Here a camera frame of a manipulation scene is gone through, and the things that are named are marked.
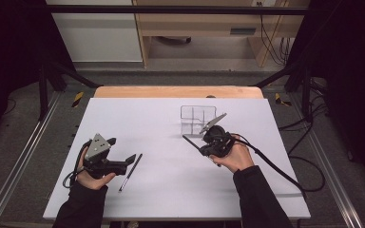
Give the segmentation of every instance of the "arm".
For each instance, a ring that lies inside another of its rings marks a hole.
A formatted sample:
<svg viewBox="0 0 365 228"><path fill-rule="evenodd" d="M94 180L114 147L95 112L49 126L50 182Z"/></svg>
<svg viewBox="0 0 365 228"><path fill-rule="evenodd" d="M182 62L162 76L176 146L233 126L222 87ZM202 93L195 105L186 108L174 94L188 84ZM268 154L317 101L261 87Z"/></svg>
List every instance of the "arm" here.
<svg viewBox="0 0 365 228"><path fill-rule="evenodd" d="M79 167L83 166L85 148ZM77 181L70 188L69 199L61 206L53 227L101 227L106 200L106 184L115 177L114 173L102 179L93 179L87 171L77 176Z"/></svg>
<svg viewBox="0 0 365 228"><path fill-rule="evenodd" d="M234 173L243 227L292 227L261 170L254 165L247 146L236 142L226 157L211 155L210 158Z"/></svg>

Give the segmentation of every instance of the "white tabletop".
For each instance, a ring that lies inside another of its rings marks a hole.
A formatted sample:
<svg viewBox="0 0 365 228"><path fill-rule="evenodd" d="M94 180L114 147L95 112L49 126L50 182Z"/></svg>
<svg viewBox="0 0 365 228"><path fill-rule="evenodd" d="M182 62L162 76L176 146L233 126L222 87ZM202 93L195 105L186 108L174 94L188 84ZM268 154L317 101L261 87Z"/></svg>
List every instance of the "white tabletop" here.
<svg viewBox="0 0 365 228"><path fill-rule="evenodd" d="M213 105L217 115L227 113L218 123L220 126L231 133L240 133L296 179L265 99L92 98L44 218L56 218L68 198L68 189L62 186L64 177L72 171L82 144L100 133L105 139L117 138L108 155L112 161L144 154L122 193L118 189L125 176L108 184L105 219L239 219L239 196L233 175L203 157L182 137L182 105ZM204 145L201 139L194 142ZM287 216L309 218L299 190L253 151L252 157Z"/></svg>

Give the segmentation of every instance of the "black sleeve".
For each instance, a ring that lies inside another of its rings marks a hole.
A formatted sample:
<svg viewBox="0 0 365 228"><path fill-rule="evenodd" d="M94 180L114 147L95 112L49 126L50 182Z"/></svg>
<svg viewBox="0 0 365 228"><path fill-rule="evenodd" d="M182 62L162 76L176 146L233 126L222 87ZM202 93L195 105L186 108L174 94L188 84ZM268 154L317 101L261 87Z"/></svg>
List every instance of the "black sleeve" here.
<svg viewBox="0 0 365 228"><path fill-rule="evenodd" d="M91 190L78 181L70 188L69 199L59 209L54 228L100 228L105 208L107 186Z"/></svg>
<svg viewBox="0 0 365 228"><path fill-rule="evenodd" d="M243 227L293 227L258 166L233 175L240 196Z"/></svg>

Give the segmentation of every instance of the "hand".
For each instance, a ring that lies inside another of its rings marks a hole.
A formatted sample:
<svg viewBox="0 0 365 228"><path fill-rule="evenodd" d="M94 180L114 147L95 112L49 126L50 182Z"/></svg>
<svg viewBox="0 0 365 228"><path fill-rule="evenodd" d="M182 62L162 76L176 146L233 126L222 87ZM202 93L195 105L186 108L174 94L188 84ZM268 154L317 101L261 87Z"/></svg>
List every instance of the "hand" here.
<svg viewBox="0 0 365 228"><path fill-rule="evenodd" d="M83 166L83 160L85 158L87 149L88 149L88 147L86 147L85 150L83 151L82 157L79 160L78 167ZM116 176L115 173L110 173L110 174L105 175L101 179L94 179L88 174L88 172L86 170L84 170L78 174L77 181L86 188L93 189L93 190L99 190L104 185L108 184L115 176Z"/></svg>
<svg viewBox="0 0 365 228"><path fill-rule="evenodd" d="M233 137L236 139L240 138L237 135L234 135ZM211 155L209 158L216 164L226 166L232 173L235 173L237 170L244 170L254 166L248 147L240 142L235 142L232 149L225 157L219 158Z"/></svg>

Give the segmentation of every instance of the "pen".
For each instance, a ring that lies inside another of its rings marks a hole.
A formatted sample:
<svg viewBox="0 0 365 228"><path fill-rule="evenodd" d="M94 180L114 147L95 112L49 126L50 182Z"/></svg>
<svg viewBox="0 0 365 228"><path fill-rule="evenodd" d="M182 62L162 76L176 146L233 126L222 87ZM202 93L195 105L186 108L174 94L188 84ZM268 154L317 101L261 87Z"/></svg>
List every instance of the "pen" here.
<svg viewBox="0 0 365 228"><path fill-rule="evenodd" d="M124 180L123 184L121 185L120 190L118 190L119 192L122 192L122 191L123 191L123 189L124 189L124 187L125 187L125 185L126 185L126 182L127 182L127 181L129 180L129 178L131 177L132 172L134 171L134 169L135 169L136 165L138 164L139 160L141 159L141 157L142 157L142 154L140 154L140 155L139 155L138 159L137 159L137 160L135 161L135 163L133 164L131 171L129 172L128 176L126 177L126 179Z"/></svg>

